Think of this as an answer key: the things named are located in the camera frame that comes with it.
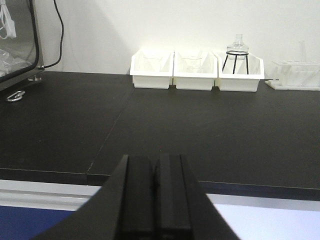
white plastic bin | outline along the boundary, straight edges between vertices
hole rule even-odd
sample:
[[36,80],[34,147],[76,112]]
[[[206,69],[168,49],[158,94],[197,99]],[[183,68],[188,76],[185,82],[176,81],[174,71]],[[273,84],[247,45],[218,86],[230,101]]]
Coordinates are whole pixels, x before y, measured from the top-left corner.
[[176,51],[173,84],[177,89],[210,91],[218,76],[218,61],[210,51]]
[[139,50],[131,58],[135,88],[168,89],[173,77],[174,51]]
[[245,59],[237,60],[233,74],[235,61],[228,59],[222,71],[227,54],[225,52],[217,52],[214,54],[218,58],[218,79],[215,81],[215,86],[219,87],[220,91],[257,91],[259,80],[265,78],[264,62],[262,59],[249,53],[249,74],[247,74],[247,63]]
[[274,80],[265,83],[276,90],[320,91],[320,62],[281,61]]

blue surface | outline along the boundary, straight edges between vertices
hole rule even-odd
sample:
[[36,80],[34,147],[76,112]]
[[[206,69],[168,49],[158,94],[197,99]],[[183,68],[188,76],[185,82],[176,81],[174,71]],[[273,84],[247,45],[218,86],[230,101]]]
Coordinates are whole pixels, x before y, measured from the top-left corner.
[[0,240],[28,240],[72,213],[64,210],[0,206]]

black countertop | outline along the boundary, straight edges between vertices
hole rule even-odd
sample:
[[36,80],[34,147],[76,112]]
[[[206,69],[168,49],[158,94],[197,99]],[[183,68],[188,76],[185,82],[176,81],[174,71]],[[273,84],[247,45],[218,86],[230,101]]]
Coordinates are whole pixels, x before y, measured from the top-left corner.
[[320,199],[320,92],[134,88],[129,75],[44,72],[0,93],[0,178],[99,185],[122,155],[186,154],[198,178]]

black wire stand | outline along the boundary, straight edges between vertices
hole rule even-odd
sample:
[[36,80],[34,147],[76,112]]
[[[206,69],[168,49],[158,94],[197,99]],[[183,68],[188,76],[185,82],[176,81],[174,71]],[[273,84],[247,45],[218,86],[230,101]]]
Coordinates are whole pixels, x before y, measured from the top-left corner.
[[236,70],[236,64],[237,64],[237,58],[238,56],[245,56],[245,61],[246,61],[246,74],[249,74],[249,67],[248,67],[248,55],[249,53],[246,51],[234,51],[234,50],[230,50],[230,51],[226,51],[226,58],[224,60],[224,64],[222,67],[222,71],[225,69],[227,60],[228,60],[228,56],[229,55],[233,55],[234,57],[234,64],[233,64],[233,71],[232,74],[235,74],[235,70]]

glass flask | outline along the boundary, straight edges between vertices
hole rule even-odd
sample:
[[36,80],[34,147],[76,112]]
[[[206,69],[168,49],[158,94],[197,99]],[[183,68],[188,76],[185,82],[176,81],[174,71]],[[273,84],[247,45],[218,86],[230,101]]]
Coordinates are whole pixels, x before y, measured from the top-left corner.
[[[227,51],[237,51],[237,52],[246,52],[248,53],[249,47],[244,44],[242,40],[242,34],[236,34],[235,35],[235,41],[232,43],[232,45],[229,45],[226,47]],[[244,60],[246,56],[237,56],[237,60]],[[229,55],[228,59],[235,60],[234,55]]]

